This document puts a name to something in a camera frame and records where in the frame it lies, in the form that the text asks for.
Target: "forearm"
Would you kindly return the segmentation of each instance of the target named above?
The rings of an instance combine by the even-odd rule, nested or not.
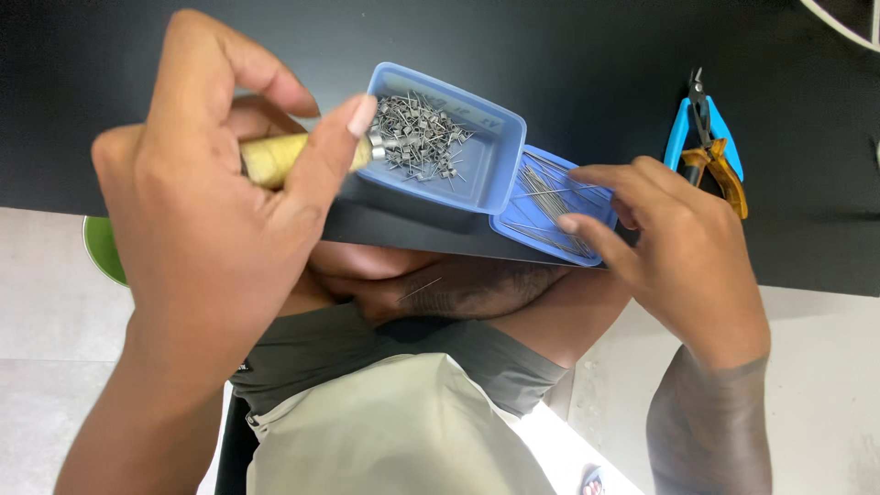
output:
[[[658,494],[772,491],[764,418],[767,355],[705,372],[685,346],[648,413],[648,450]]]
[[[390,281],[400,294],[392,310],[397,317],[493,318],[532,302],[570,270],[544,263],[452,256]]]
[[[223,385],[188,387],[123,356],[58,477],[58,494],[195,493],[211,462]]]

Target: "blue pliers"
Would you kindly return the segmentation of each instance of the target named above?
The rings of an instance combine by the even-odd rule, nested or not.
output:
[[[694,186],[700,185],[705,168],[721,186],[724,199],[740,218],[748,216],[743,191],[743,166],[737,146],[715,103],[703,91],[700,67],[691,78],[687,98],[681,101],[666,145],[664,164],[680,172]],[[691,130],[699,138],[699,147],[683,151]]]

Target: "blue container lid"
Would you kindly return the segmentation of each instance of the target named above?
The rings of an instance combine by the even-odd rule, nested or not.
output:
[[[464,129],[477,131],[463,145],[453,144],[458,177],[418,182],[407,181],[404,167],[391,169],[385,162],[372,162],[357,171],[360,177],[412,196],[461,210],[497,214],[504,210],[517,173],[517,161],[525,141],[522,117],[491,101],[396,63],[376,66],[367,89],[369,94],[407,96],[417,92],[436,108],[442,108]]]
[[[525,154],[526,151],[547,159],[566,170],[577,166],[552,153],[527,144],[523,147],[523,154],[517,164],[517,172],[522,166],[531,166],[548,186],[554,189],[566,189],[559,191],[559,195],[569,211],[590,215],[608,225],[611,229],[617,226],[617,213],[611,207],[612,191],[610,189],[574,182],[562,171],[556,170],[551,166],[543,166],[539,160],[529,157]],[[548,218],[538,205],[535,204],[533,196],[527,195],[522,182],[517,178],[514,181],[513,192],[507,208],[499,215],[489,216],[489,225],[492,227],[492,230],[504,237],[538,249],[538,251],[581,266],[596,266],[602,262],[602,257],[597,252],[591,249],[582,251],[576,247],[572,242],[571,236],[559,230],[554,220]],[[547,244],[542,240],[530,237],[530,235],[524,232],[549,238],[557,243],[569,246],[580,254]]]

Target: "tattoo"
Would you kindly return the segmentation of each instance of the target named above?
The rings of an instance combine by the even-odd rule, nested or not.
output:
[[[771,493],[766,363],[767,355],[710,375],[678,349],[648,412],[658,494]]]
[[[400,300],[400,310],[405,315],[462,320],[494,318],[532,302],[569,270],[544,263],[453,256],[400,279],[401,293],[411,294]]]

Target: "black table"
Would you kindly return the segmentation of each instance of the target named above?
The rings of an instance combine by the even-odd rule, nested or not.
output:
[[[146,116],[165,24],[185,5],[11,4],[0,12],[0,205],[106,214],[91,140]],[[528,144],[581,164],[662,157],[687,78],[701,65],[744,163],[744,225],[759,281],[880,294],[880,55],[794,0],[186,6],[273,50],[324,108],[392,61],[517,112]],[[555,261],[492,233],[485,216],[356,177],[325,238]]]

